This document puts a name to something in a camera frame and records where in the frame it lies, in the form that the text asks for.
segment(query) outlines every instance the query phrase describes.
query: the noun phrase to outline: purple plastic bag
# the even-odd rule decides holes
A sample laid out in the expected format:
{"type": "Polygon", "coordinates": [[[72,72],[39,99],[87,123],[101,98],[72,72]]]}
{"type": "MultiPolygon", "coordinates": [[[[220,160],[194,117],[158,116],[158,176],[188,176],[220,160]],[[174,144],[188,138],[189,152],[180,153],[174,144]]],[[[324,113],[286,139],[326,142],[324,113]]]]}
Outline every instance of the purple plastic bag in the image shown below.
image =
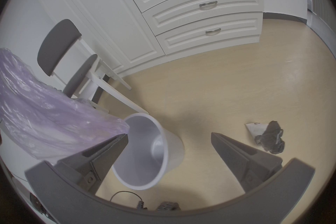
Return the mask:
{"type": "Polygon", "coordinates": [[[37,80],[8,49],[0,49],[0,118],[17,145],[52,164],[129,130],[122,119],[37,80]]]}

